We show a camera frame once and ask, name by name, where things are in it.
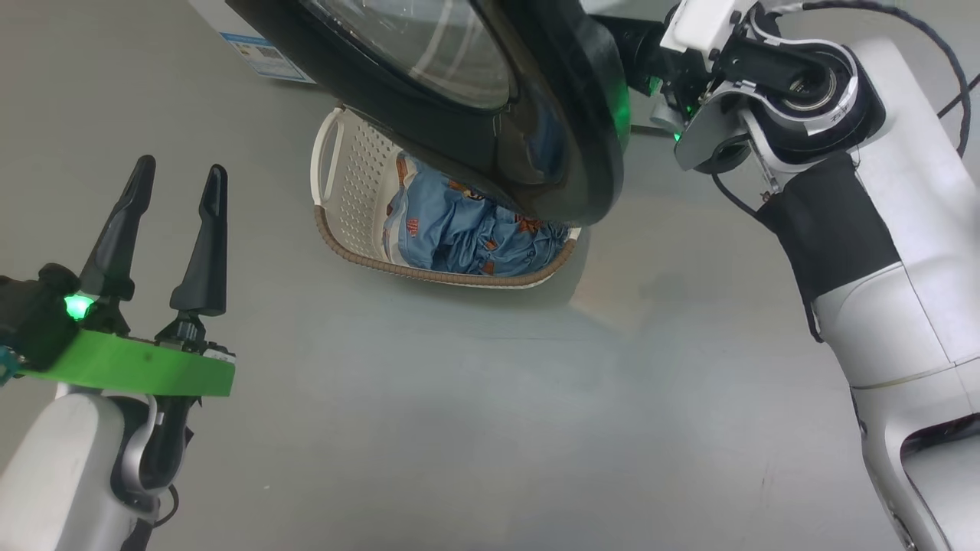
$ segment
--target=laundry basket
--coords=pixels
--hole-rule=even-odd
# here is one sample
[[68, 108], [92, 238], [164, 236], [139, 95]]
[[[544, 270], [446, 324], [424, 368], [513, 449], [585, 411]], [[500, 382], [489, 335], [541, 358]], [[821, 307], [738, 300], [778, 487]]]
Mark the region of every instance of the laundry basket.
[[314, 216], [326, 244], [345, 260], [396, 276], [469, 287], [521, 289], [539, 285], [571, 256], [580, 228], [573, 227], [555, 260], [516, 277], [463, 275], [409, 268], [387, 261], [381, 235], [388, 201], [398, 190], [401, 148], [353, 112], [338, 107], [323, 121], [310, 162]]

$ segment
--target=green led light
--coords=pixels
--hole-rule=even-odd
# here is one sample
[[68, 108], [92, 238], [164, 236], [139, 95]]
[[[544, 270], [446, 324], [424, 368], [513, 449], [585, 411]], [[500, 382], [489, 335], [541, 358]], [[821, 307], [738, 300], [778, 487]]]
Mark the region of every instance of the green led light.
[[68, 311], [68, 315], [73, 320], [78, 322], [85, 319], [85, 316], [88, 315], [88, 307], [93, 302], [95, 301], [84, 295], [67, 296], [65, 297], [65, 310]]
[[615, 106], [612, 111], [612, 125], [615, 127], [616, 137], [619, 139], [619, 147], [626, 150], [629, 143], [629, 124], [631, 115], [629, 113], [629, 88], [621, 86], [616, 94]]

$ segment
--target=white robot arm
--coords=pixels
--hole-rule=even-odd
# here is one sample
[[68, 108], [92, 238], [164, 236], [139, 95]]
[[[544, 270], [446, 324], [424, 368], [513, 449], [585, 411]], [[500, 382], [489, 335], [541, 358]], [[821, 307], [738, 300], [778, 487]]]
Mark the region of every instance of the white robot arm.
[[[173, 486], [191, 407], [227, 396], [234, 356], [205, 340], [201, 316], [225, 306], [227, 174], [214, 165], [176, 319], [153, 340], [129, 337], [119, 309], [156, 162], [136, 163], [80, 276], [47, 265], [37, 280], [0, 276], [0, 385], [12, 376], [58, 381], [0, 477], [0, 549], [142, 551], [177, 507]], [[142, 394], [104, 396], [101, 389]], [[161, 496], [171, 512], [160, 518]]]
[[[851, 386], [868, 473], [905, 547], [978, 549], [976, 185], [893, 43], [786, 40], [772, 23], [751, 1], [680, 4], [661, 46], [697, 52], [720, 76], [686, 122], [677, 160], [714, 173], [779, 237], [811, 331]], [[824, 58], [826, 76], [781, 51]], [[781, 82], [788, 74], [795, 80]], [[738, 143], [768, 180], [757, 210], [717, 176], [726, 149], [735, 162], [746, 154]]]

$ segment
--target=white box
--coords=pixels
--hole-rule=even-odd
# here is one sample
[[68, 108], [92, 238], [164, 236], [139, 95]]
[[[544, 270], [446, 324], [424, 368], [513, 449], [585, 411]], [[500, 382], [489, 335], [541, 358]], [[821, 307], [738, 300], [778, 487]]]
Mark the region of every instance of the white box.
[[231, 45], [259, 75], [293, 82], [314, 83], [278, 48], [245, 23], [224, 0], [188, 0], [197, 13]]

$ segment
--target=basket handle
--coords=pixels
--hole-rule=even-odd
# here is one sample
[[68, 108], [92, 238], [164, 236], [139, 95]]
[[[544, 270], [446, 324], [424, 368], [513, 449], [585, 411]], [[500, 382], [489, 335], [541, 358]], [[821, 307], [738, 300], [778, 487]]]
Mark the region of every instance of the basket handle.
[[[319, 126], [317, 140], [313, 143], [313, 158], [310, 160], [310, 192], [313, 194], [315, 205], [322, 206], [330, 200], [330, 191], [333, 189], [333, 177], [337, 174], [337, 158], [340, 156], [340, 143], [344, 137], [344, 121], [340, 117], [344, 109], [338, 107], [333, 110], [323, 124]], [[326, 175], [326, 184], [320, 186], [320, 175], [323, 174], [323, 157], [326, 151], [327, 137], [330, 131], [336, 126], [337, 137], [333, 140], [333, 154], [330, 156], [330, 173]]]

